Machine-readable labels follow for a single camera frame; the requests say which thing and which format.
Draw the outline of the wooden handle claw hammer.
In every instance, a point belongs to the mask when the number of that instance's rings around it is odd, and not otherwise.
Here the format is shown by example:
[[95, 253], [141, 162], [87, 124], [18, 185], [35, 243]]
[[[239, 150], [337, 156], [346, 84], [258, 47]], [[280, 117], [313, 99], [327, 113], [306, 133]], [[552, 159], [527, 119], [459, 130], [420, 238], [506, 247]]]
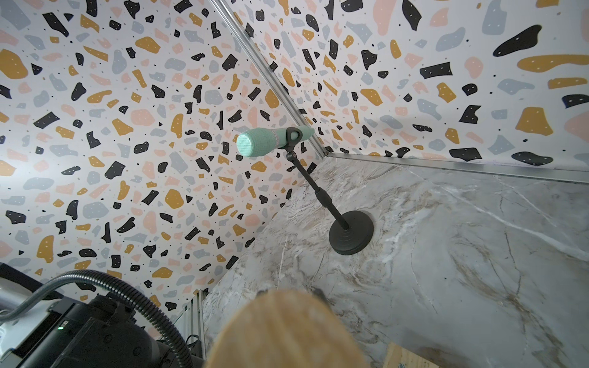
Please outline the wooden handle claw hammer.
[[266, 292], [222, 329], [206, 367], [369, 367], [341, 319], [320, 297]]

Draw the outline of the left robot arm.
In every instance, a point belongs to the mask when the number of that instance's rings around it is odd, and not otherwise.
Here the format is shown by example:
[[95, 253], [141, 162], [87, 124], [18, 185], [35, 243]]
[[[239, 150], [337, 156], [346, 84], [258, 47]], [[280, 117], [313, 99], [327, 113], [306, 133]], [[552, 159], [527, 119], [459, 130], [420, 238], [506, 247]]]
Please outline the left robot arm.
[[110, 274], [69, 271], [36, 290], [1, 283], [3, 367], [200, 367], [173, 322]]

